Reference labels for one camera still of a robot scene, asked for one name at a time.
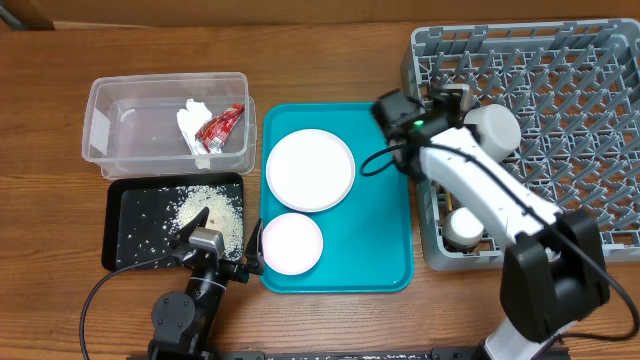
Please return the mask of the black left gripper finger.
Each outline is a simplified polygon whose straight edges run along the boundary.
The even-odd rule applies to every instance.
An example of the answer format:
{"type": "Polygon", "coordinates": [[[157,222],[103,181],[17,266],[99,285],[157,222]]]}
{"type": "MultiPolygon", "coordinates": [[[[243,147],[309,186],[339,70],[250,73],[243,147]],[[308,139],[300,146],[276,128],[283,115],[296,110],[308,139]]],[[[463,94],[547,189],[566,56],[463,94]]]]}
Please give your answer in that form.
{"type": "Polygon", "coordinates": [[[171,248],[178,248],[181,243],[188,243],[189,237],[198,227],[205,227],[209,215],[209,208],[203,208],[189,223],[179,229],[169,241],[171,248]]]}
{"type": "Polygon", "coordinates": [[[254,275],[262,275],[264,273],[263,231],[264,222],[259,219],[244,249],[245,269],[254,275]]]}

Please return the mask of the pink bowl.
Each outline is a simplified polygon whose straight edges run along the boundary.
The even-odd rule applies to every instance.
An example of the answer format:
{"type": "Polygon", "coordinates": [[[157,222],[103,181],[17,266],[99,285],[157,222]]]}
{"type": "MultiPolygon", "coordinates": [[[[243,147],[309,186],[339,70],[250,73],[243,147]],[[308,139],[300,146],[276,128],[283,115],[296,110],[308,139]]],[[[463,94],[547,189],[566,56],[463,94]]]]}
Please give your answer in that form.
{"type": "Polygon", "coordinates": [[[275,272],[294,276],[311,270],[319,261],[324,239],[308,216],[286,213],[270,221],[262,237],[264,259],[275,272]]]}

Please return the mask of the pile of rice grains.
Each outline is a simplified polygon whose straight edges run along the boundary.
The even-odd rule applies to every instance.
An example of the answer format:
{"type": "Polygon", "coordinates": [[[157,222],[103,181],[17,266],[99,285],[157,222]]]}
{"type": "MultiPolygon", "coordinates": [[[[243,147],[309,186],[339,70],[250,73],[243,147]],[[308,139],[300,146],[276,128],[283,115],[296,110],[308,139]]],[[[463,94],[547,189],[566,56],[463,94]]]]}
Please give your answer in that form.
{"type": "Polygon", "coordinates": [[[115,264],[125,267],[171,252],[169,241],[203,208],[206,228],[223,234],[225,257],[237,260],[244,244],[242,187],[192,185],[128,190],[121,198],[115,264]]]}

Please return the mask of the grey bowl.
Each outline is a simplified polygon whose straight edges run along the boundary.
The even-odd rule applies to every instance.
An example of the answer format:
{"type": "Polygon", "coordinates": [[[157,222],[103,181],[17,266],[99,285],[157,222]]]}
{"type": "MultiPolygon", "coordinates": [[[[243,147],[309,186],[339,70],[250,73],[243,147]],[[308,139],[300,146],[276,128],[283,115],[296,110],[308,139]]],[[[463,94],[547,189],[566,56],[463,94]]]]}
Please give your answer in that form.
{"type": "Polygon", "coordinates": [[[471,110],[464,123],[476,126],[481,148],[496,162],[503,161],[520,146],[520,126],[505,106],[491,104],[471,110]]]}

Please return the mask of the pink round plate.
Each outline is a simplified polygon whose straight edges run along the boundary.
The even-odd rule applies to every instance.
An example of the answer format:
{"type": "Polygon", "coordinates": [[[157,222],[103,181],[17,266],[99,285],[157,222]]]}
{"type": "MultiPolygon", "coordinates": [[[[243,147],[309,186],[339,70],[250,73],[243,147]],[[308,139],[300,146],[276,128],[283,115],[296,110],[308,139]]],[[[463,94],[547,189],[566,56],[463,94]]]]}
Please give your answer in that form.
{"type": "Polygon", "coordinates": [[[355,182],[355,159],[338,136],[320,129],[286,135],[271,149],[266,182],[286,207],[307,213],[340,203],[355,182]]]}

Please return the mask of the red snack wrapper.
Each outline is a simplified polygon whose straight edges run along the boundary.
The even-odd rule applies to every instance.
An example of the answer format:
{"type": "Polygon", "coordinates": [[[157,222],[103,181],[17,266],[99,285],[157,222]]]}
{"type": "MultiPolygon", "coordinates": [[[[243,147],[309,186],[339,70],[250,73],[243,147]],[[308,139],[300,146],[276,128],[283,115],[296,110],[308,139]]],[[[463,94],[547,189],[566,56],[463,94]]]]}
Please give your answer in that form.
{"type": "Polygon", "coordinates": [[[223,113],[212,117],[195,135],[208,153],[218,152],[226,143],[232,130],[245,112],[242,104],[232,104],[223,113]]]}

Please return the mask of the white cup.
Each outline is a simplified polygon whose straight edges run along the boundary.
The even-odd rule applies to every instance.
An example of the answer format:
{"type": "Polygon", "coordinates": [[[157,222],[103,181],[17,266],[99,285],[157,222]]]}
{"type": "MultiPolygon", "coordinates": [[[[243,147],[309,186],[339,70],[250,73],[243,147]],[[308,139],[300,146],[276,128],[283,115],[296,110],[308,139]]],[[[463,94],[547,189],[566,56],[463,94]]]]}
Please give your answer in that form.
{"type": "Polygon", "coordinates": [[[443,237],[450,246],[466,251],[480,242],[484,231],[480,220],[467,207],[461,207],[447,215],[443,237]]]}

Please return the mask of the white tissue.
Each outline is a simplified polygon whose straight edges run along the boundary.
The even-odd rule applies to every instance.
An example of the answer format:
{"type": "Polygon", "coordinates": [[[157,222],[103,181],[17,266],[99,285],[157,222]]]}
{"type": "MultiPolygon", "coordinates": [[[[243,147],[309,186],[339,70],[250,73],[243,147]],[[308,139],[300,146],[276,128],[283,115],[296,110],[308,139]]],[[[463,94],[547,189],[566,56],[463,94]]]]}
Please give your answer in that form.
{"type": "Polygon", "coordinates": [[[204,103],[197,102],[194,99],[188,99],[185,104],[185,109],[180,109],[176,117],[180,132],[191,154],[196,156],[196,167],[201,170],[209,169],[209,152],[201,142],[196,139],[196,134],[203,125],[212,119],[213,115],[211,111],[204,103]]]}

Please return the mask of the wooden chopstick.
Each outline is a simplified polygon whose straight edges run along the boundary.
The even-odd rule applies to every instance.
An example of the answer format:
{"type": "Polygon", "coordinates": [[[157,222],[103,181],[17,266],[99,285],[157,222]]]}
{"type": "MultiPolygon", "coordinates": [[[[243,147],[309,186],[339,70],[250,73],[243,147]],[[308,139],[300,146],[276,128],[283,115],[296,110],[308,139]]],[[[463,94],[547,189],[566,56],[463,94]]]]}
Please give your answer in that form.
{"type": "Polygon", "coordinates": [[[448,212],[452,212],[454,209],[454,206],[453,206],[451,193],[449,191],[445,191],[445,196],[446,196],[446,204],[447,204],[448,212]]]}

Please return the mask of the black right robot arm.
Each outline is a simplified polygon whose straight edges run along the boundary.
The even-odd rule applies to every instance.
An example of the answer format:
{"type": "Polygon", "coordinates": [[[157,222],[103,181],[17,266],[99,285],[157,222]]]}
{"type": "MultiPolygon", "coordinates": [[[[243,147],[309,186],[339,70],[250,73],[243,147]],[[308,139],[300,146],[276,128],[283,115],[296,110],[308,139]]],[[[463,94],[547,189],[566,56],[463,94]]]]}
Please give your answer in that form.
{"type": "Polygon", "coordinates": [[[610,299],[599,229],[583,210],[562,211],[500,164],[518,148],[520,126],[499,104],[473,108],[465,85],[428,103],[399,90],[371,108],[397,169],[442,185],[483,224],[504,254],[506,315],[473,359],[533,359],[610,299]]]}

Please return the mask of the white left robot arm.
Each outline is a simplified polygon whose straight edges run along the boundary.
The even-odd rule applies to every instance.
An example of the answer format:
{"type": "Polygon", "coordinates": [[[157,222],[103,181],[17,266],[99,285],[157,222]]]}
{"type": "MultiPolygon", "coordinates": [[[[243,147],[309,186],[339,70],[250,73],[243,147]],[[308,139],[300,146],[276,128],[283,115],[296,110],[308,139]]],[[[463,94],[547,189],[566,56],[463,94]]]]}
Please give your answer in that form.
{"type": "Polygon", "coordinates": [[[256,223],[242,257],[229,260],[222,233],[206,227],[208,217],[209,210],[201,210],[170,241],[173,262],[191,276],[184,291],[165,293],[154,304],[148,359],[219,359],[207,349],[207,340],[227,285],[264,273],[264,222],[256,223]]]}

